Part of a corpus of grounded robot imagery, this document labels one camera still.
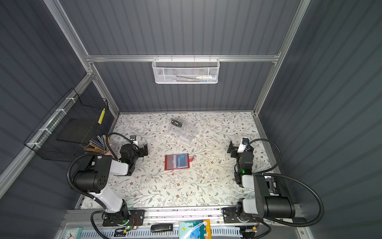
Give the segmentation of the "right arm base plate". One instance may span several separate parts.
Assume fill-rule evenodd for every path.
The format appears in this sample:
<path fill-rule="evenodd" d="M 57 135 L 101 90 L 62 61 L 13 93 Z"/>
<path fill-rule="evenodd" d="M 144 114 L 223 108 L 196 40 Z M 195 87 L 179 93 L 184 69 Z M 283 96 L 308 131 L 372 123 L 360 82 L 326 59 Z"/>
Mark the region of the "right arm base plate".
<path fill-rule="evenodd" d="M 235 207 L 225 207 L 221 208 L 221 213 L 223 215 L 224 222 L 226 224 L 230 223 L 255 223 L 259 224 L 263 219 L 255 214 L 247 214 L 244 212 L 239 212 Z"/>

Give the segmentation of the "clear acrylic organizer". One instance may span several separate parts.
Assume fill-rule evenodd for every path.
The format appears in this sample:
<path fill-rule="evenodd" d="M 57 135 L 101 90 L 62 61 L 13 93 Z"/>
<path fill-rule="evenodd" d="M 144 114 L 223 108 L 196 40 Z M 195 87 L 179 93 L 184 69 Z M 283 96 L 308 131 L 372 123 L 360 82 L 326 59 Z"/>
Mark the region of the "clear acrylic organizer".
<path fill-rule="evenodd" d="M 173 126 L 170 120 L 168 134 L 184 143 L 191 144 L 199 132 L 198 126 L 195 123 L 187 122 L 181 118 L 176 119 L 180 119 L 183 121 L 182 128 Z"/>

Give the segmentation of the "red leather card holder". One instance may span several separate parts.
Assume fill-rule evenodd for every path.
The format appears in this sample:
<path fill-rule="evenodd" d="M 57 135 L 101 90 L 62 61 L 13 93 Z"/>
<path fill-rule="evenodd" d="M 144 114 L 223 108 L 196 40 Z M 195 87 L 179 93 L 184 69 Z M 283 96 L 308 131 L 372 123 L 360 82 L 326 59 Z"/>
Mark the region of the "red leather card holder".
<path fill-rule="evenodd" d="M 194 157 L 190 157 L 188 153 L 165 155 L 164 169 L 165 171 L 187 169 L 193 161 Z"/>

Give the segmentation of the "bundle of coloured pencils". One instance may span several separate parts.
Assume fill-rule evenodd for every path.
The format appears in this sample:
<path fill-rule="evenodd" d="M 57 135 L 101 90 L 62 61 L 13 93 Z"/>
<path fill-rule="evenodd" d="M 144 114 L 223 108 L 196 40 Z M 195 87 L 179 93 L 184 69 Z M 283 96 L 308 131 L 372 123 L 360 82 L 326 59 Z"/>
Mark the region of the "bundle of coloured pencils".
<path fill-rule="evenodd" d="M 89 140 L 89 143 L 84 147 L 87 152 L 106 154 L 108 147 L 106 145 L 106 135 L 96 135 Z"/>

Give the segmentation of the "small black device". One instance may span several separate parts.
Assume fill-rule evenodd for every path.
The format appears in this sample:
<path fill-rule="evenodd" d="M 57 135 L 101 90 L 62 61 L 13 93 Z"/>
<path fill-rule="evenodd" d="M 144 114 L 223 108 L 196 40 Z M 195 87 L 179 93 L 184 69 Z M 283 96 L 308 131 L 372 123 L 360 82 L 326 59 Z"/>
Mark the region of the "small black device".
<path fill-rule="evenodd" d="M 150 228 L 152 233 L 161 233 L 173 230 L 173 224 L 155 224 Z"/>

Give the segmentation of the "teal alarm clock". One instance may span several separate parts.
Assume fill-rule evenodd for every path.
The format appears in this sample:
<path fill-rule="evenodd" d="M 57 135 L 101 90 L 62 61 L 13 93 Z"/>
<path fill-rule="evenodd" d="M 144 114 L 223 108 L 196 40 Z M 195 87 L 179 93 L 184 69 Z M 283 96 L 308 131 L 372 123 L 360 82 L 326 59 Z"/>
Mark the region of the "teal alarm clock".
<path fill-rule="evenodd" d="M 80 239 L 82 234 L 82 228 L 66 229 L 62 239 Z"/>

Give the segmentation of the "white marker in basket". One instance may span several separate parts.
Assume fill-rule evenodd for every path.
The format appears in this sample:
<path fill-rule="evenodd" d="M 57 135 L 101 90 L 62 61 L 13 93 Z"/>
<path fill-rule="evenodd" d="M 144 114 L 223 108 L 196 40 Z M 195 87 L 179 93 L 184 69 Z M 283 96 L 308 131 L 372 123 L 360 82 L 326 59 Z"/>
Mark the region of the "white marker in basket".
<path fill-rule="evenodd" d="M 178 81 L 191 81 L 191 82 L 207 82 L 213 83 L 218 81 L 217 75 L 192 75 L 192 76 L 184 76 L 184 75 L 176 75 Z"/>

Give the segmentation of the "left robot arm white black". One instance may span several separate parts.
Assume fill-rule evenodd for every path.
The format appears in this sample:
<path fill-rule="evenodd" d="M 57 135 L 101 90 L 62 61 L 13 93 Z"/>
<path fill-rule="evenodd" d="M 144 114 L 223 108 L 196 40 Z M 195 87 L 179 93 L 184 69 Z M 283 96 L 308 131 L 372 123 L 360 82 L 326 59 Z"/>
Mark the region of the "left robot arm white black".
<path fill-rule="evenodd" d="M 67 180 L 73 190 L 100 204 L 103 213 L 128 219 L 127 204 L 109 187 L 108 177 L 110 174 L 131 176 L 137 159 L 148 155 L 148 145 L 139 148 L 136 144 L 125 144 L 120 155 L 120 161 L 112 155 L 88 153 L 79 156 L 70 164 Z"/>

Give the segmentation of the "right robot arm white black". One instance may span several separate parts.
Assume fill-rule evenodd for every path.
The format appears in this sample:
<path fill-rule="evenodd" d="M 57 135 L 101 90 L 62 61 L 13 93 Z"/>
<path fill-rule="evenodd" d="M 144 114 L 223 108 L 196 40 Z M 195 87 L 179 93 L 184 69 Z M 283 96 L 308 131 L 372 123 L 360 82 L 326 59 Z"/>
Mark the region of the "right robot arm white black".
<path fill-rule="evenodd" d="M 278 159 L 275 165 L 270 168 L 253 172 L 254 147 L 255 142 L 264 141 L 278 152 Z M 267 176 L 266 173 L 278 167 L 282 158 L 279 147 L 272 141 L 259 138 L 249 140 L 243 138 L 239 146 L 229 143 L 227 153 L 230 157 L 236 159 L 234 166 L 234 180 L 241 188 L 247 188 L 254 191 L 252 198 L 241 198 L 237 202 L 234 212 L 229 216 L 237 217 L 238 220 L 249 221 L 248 217 L 261 218 L 287 218 L 295 216 L 295 206 L 288 192 L 283 178 L 277 179 L 276 176 Z"/>

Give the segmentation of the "colourful picture book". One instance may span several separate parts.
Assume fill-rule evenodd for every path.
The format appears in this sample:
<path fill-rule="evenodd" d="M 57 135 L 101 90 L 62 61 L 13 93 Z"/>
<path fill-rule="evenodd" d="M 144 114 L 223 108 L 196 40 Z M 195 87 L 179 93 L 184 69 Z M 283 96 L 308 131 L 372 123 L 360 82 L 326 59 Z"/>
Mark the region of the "colourful picture book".
<path fill-rule="evenodd" d="M 185 221 L 179 223 L 180 239 L 212 239 L 210 220 Z"/>

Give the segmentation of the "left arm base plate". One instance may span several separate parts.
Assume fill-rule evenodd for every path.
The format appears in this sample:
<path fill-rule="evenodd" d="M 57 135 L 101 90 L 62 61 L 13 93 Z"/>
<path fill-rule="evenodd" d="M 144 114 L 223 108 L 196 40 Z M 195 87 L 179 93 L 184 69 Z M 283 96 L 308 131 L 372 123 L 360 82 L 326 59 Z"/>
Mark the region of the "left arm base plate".
<path fill-rule="evenodd" d="M 127 215 L 123 212 L 119 213 L 103 213 L 103 227 L 125 227 L 127 226 L 142 226 L 145 216 L 145 210 L 129 210 Z"/>

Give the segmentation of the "white mesh wall basket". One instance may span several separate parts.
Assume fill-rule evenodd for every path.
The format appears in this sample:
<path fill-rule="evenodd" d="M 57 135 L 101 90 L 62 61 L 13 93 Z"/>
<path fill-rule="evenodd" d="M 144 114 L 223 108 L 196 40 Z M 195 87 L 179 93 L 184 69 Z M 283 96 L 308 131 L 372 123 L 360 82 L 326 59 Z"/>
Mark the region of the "white mesh wall basket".
<path fill-rule="evenodd" d="M 178 81 L 176 75 L 217 75 L 219 78 L 220 60 L 218 58 L 155 58 L 152 61 L 152 70 L 157 84 L 216 84 L 217 82 L 191 82 Z"/>

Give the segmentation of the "yellow marker in basket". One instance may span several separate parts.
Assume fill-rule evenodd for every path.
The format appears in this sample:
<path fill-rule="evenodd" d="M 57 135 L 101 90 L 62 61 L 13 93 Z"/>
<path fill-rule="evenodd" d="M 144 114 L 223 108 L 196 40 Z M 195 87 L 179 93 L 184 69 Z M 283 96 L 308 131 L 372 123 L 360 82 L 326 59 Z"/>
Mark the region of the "yellow marker in basket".
<path fill-rule="evenodd" d="M 104 115 L 105 115 L 105 108 L 103 108 L 103 110 L 101 111 L 101 114 L 100 114 L 98 122 L 97 122 L 98 124 L 102 124 Z"/>

